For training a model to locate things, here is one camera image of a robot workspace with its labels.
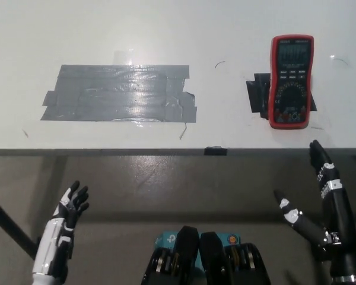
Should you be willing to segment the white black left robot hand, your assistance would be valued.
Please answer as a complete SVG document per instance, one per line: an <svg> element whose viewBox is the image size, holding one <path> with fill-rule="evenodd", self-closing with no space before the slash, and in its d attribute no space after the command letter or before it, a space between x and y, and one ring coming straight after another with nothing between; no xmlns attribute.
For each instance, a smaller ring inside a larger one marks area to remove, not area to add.
<svg viewBox="0 0 356 285"><path fill-rule="evenodd" d="M41 237L32 269L33 284L64 284L74 249L75 228L89 207L88 187L75 181L59 200Z"/></svg>

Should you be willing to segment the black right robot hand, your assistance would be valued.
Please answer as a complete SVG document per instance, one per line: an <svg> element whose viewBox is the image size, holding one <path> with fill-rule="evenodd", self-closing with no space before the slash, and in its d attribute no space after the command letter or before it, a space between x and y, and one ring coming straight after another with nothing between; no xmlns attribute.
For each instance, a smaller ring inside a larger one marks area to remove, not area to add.
<svg viewBox="0 0 356 285"><path fill-rule="evenodd" d="M330 261L333 284L356 284L356 227L347 190L338 168L318 140L309 144L322 199L324 226L318 226L280 190L274 196L285 221Z"/></svg>

